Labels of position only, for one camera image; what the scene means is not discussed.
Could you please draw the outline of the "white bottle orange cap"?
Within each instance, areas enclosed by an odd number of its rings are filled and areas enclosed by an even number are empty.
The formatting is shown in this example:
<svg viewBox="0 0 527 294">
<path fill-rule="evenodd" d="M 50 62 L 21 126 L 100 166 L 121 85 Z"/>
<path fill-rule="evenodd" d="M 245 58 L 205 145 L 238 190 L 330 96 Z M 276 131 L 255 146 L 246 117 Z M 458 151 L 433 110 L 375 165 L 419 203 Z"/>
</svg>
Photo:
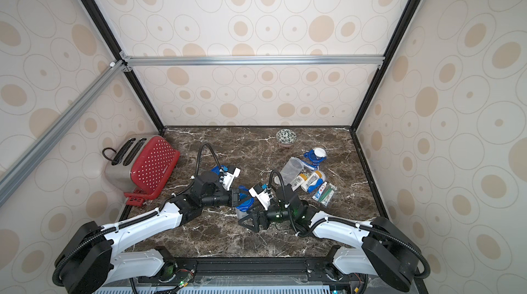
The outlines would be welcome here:
<svg viewBox="0 0 527 294">
<path fill-rule="evenodd" d="M 290 183 L 293 191 L 300 188 L 301 185 L 308 179 L 309 175 L 305 173 L 298 174 Z"/>
</svg>

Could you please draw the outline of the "packaged toothbrush kit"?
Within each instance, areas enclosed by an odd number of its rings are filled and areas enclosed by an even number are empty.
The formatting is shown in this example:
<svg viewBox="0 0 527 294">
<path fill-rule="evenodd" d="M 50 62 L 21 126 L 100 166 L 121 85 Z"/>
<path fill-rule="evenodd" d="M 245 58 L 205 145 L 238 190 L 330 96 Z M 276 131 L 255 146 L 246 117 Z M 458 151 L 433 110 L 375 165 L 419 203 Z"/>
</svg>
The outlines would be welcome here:
<svg viewBox="0 0 527 294">
<path fill-rule="evenodd" d="M 312 199 L 322 206 L 327 207 L 337 191 L 338 189 L 335 185 L 324 182 L 312 196 Z"/>
</svg>

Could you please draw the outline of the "white tube orange cap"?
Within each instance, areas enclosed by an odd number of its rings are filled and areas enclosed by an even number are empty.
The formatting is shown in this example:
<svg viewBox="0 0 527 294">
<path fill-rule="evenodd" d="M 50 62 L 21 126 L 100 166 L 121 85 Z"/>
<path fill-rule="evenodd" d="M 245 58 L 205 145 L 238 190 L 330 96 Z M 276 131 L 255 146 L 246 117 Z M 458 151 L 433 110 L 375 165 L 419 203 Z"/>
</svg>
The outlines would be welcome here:
<svg viewBox="0 0 527 294">
<path fill-rule="evenodd" d="M 325 179 L 325 174 L 319 170 L 316 170 L 301 184 L 301 188 L 305 192 L 314 192 L 321 184 L 324 183 Z"/>
</svg>

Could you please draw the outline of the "round white soap disc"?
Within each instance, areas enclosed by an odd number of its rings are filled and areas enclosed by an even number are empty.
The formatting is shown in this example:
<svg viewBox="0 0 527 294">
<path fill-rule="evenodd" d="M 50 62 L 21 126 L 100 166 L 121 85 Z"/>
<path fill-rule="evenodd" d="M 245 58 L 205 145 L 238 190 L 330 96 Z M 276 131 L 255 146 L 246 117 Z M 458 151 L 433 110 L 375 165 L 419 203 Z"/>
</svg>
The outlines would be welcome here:
<svg viewBox="0 0 527 294">
<path fill-rule="evenodd" d="M 316 156 L 317 159 L 324 159 L 327 157 L 327 153 L 325 151 L 325 149 L 321 148 L 321 147 L 317 147 L 315 149 L 313 149 L 313 152 L 314 152 L 314 155 Z"/>
</svg>

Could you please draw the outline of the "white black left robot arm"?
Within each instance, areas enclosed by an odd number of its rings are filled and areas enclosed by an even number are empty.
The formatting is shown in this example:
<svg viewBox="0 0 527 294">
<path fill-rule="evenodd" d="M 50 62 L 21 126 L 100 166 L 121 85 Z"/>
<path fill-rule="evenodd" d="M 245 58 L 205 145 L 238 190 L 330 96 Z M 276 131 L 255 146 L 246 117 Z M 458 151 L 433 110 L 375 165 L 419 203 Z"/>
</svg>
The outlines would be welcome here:
<svg viewBox="0 0 527 294">
<path fill-rule="evenodd" d="M 106 225 L 83 224 L 56 258 L 52 282 L 68 293 L 96 291 L 117 271 L 113 259 L 129 247 L 193 221 L 205 207 L 231 207 L 232 183 L 240 173 L 238 167 L 217 163 L 215 170 L 197 170 L 184 191 L 154 210 Z"/>
</svg>

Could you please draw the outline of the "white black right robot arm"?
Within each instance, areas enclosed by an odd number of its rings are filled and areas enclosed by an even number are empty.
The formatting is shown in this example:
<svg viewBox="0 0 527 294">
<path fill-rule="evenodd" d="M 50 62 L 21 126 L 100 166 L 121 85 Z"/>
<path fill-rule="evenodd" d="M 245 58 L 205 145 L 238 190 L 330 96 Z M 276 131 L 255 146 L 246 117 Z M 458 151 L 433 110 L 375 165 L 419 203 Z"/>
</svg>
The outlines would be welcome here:
<svg viewBox="0 0 527 294">
<path fill-rule="evenodd" d="M 288 222 L 299 238 L 337 242 L 327 255 L 326 271 L 333 280 L 349 274 L 381 278 L 392 288 L 408 292 L 415 279 L 425 279 L 431 266 L 409 237 L 385 217 L 355 221 L 335 217 L 301 199 L 291 185 L 254 186 L 249 195 L 260 205 L 238 223 L 253 232 L 272 223 Z"/>
</svg>

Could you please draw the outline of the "red polka dot toaster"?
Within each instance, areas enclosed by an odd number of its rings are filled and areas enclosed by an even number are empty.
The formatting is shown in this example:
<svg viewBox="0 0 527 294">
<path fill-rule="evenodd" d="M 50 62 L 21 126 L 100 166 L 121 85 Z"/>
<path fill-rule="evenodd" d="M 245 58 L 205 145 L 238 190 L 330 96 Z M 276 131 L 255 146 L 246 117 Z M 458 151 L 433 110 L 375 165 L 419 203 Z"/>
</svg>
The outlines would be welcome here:
<svg viewBox="0 0 527 294">
<path fill-rule="evenodd" d="M 104 148 L 102 156 L 108 161 L 104 174 L 112 185 L 152 199 L 163 190 L 181 153 L 162 136 L 136 135 L 118 149 Z"/>
</svg>

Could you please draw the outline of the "red plastic rack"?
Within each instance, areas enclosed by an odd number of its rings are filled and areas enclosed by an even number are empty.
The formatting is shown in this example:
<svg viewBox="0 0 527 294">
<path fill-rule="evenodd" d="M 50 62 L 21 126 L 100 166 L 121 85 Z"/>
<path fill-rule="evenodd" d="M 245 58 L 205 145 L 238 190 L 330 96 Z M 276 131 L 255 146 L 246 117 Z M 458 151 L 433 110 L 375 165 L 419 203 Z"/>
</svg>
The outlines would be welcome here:
<svg viewBox="0 0 527 294">
<path fill-rule="evenodd" d="M 133 192 L 125 192 L 124 196 L 127 199 L 126 205 L 127 206 L 136 206 L 141 207 L 145 203 L 145 192 L 142 191 L 140 188 L 134 189 Z"/>
</svg>

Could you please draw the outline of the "silver aluminium crossbar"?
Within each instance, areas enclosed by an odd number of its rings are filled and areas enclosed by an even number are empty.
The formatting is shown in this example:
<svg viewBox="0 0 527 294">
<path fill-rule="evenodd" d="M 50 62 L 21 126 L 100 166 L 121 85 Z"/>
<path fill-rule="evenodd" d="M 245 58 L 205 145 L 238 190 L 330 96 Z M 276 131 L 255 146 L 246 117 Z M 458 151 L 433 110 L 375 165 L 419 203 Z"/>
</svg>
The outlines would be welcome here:
<svg viewBox="0 0 527 294">
<path fill-rule="evenodd" d="M 125 57 L 130 66 L 380 65 L 382 55 L 273 55 L 215 57 Z"/>
</svg>

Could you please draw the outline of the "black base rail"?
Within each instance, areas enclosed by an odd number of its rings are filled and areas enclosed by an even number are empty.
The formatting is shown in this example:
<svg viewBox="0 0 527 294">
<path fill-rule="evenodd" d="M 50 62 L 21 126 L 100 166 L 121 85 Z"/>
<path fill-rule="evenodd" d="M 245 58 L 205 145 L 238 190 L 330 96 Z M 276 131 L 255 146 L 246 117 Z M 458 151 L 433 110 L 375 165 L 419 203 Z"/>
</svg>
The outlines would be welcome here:
<svg viewBox="0 0 527 294">
<path fill-rule="evenodd" d="M 402 247 L 375 243 L 366 250 L 333 246 L 325 257 L 303 258 L 174 258 L 163 247 L 111 257 L 108 252 L 74 258 L 60 277 L 68 293 L 93 293 L 106 283 L 129 278 L 178 285 L 205 276 L 304 275 L 310 281 L 344 282 L 363 275 L 379 276 L 390 287 L 407 292 L 413 280 L 426 278 L 430 265 Z"/>
</svg>

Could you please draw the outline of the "silver aluminium left rail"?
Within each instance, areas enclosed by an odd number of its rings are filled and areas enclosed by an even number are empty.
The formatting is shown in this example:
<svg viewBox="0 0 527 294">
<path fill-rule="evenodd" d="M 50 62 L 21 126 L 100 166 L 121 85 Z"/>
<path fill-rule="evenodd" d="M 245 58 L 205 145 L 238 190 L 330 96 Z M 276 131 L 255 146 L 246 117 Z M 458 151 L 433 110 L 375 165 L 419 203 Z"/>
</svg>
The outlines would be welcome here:
<svg viewBox="0 0 527 294">
<path fill-rule="evenodd" d="M 124 71 L 124 62 L 115 61 L 52 123 L 1 178 L 1 205 L 15 193 L 43 158 L 80 119 L 115 76 Z"/>
</svg>

